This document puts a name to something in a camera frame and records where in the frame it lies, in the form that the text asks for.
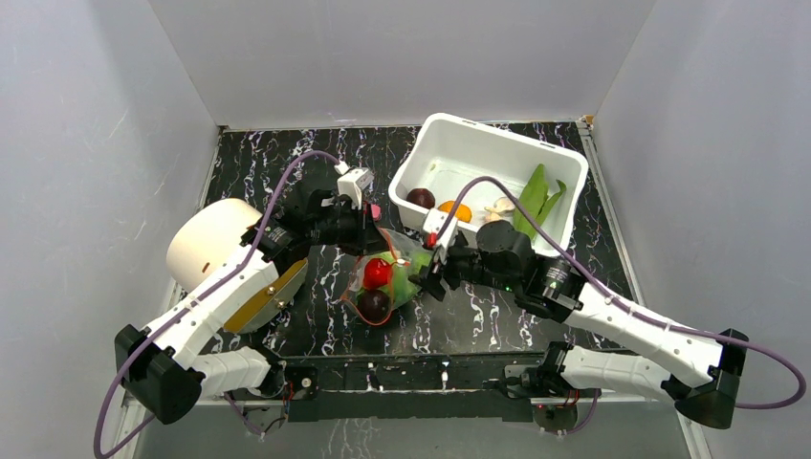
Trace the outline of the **green napa cabbage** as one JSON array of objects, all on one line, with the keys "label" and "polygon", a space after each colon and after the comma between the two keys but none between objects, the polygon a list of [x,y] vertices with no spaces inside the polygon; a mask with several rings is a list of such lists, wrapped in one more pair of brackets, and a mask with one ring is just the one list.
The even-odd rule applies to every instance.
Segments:
[{"label": "green napa cabbage", "polygon": [[403,306],[420,292],[420,288],[408,280],[408,276],[417,273],[421,267],[428,265],[431,261],[431,254],[428,251],[419,249],[416,251],[381,251],[370,256],[363,257],[357,271],[357,278],[352,286],[355,292],[355,306],[362,287],[363,268],[370,258],[383,258],[390,262],[393,267],[393,278],[388,286],[380,289],[386,292],[390,298],[390,312]]}]

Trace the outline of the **clear zip top bag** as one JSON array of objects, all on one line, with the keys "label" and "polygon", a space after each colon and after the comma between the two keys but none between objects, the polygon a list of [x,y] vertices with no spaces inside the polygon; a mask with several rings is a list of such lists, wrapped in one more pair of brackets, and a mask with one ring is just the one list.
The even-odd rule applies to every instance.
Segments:
[{"label": "clear zip top bag", "polygon": [[393,229],[380,229],[383,243],[349,263],[341,302],[370,326],[386,324],[392,313],[421,292],[410,278],[432,259],[421,243]]}]

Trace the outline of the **red tomato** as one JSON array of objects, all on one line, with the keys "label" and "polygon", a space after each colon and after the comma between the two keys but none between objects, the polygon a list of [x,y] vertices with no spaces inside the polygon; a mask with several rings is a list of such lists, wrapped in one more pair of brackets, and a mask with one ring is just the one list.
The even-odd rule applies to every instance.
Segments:
[{"label": "red tomato", "polygon": [[392,264],[383,258],[370,258],[363,268],[362,287],[367,290],[380,290],[388,286],[393,278]]}]

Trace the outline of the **dark purple fruit back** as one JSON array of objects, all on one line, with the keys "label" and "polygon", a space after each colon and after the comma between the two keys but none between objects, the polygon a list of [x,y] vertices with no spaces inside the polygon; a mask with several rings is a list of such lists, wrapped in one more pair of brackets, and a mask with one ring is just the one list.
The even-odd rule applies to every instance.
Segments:
[{"label": "dark purple fruit back", "polygon": [[383,323],[390,313],[390,298],[381,290],[364,290],[358,295],[357,309],[369,323]]}]

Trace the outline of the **white plastic bin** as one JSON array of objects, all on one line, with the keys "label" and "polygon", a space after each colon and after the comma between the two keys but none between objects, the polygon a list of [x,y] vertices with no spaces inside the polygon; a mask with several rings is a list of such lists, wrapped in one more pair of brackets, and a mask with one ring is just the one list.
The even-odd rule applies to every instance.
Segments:
[{"label": "white plastic bin", "polygon": [[399,210],[402,225],[419,231],[428,210],[406,199],[411,189],[427,189],[441,205],[454,200],[473,179],[491,176],[514,196],[519,196],[540,164],[545,166],[550,195],[558,192],[559,182],[566,185],[566,192],[541,226],[566,249],[587,178],[588,162],[574,150],[509,130],[445,113],[429,116],[391,179],[388,196]]}]

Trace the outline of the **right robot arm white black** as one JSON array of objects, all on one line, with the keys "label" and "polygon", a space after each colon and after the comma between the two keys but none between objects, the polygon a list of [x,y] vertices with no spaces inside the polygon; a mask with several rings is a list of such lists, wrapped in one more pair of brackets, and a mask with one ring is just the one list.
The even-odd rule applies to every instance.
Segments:
[{"label": "right robot arm white black", "polygon": [[517,396],[575,390],[610,390],[671,401],[703,426],[731,426],[746,351],[734,345],[746,336],[734,329],[717,338],[653,314],[592,283],[563,257],[536,253],[528,236],[506,221],[481,227],[469,245],[444,215],[428,217],[421,233],[433,261],[412,279],[434,298],[463,282],[510,293],[515,305],[542,319],[596,333],[624,348],[589,350],[557,341],[542,363],[506,379]]}]

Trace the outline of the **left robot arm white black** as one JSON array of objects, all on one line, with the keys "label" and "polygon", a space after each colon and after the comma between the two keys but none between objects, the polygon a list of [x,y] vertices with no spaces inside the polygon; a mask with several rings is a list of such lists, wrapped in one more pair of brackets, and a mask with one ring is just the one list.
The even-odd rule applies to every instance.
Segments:
[{"label": "left robot arm white black", "polygon": [[281,357],[251,346],[209,354],[206,345],[219,331],[249,333],[280,314],[305,279],[312,247],[337,246],[355,255],[381,248],[376,216],[374,205],[324,190],[304,209],[287,206],[271,220],[236,198],[200,210],[166,256],[186,297],[115,337],[122,387],[165,425],[201,400],[232,391],[278,398],[287,385]]}]

